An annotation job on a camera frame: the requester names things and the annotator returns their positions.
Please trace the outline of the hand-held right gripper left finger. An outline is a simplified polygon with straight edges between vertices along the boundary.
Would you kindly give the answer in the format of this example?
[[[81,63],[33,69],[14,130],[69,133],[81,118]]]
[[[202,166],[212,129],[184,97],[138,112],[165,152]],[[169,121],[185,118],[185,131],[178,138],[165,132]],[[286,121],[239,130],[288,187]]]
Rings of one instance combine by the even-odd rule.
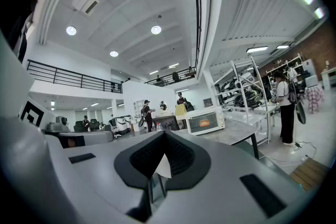
[[[127,186],[114,169],[114,159],[123,150],[149,138],[146,133],[109,143],[64,149],[67,157],[92,153],[95,157],[73,164],[79,177],[117,211],[126,214],[140,203],[143,190]]]

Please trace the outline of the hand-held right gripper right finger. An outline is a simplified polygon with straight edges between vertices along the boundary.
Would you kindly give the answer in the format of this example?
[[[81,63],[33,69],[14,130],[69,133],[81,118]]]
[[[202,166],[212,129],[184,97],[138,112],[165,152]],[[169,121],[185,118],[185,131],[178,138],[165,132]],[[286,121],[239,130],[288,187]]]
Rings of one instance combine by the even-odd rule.
[[[305,192],[289,177],[272,169],[235,146],[198,136],[176,134],[208,152],[211,167],[192,189],[168,191],[151,218],[152,223],[289,223],[298,216],[313,193]],[[240,178],[253,174],[285,205],[268,217]]]

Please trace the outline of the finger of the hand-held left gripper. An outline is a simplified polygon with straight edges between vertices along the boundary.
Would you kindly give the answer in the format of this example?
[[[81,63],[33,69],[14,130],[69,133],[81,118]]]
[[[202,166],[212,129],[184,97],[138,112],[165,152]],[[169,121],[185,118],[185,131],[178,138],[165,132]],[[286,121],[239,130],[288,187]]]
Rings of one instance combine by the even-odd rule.
[[[58,139],[63,148],[104,144],[113,141],[110,131],[59,133]]]

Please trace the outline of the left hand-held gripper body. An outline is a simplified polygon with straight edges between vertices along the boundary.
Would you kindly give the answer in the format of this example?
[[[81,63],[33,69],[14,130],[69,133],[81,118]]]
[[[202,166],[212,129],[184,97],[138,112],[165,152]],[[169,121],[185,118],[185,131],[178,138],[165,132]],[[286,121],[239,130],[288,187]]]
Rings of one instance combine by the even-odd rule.
[[[30,122],[47,134],[70,132],[65,117],[55,116],[52,111],[47,110],[30,97],[27,97],[26,103],[22,106],[19,117],[22,121]]]

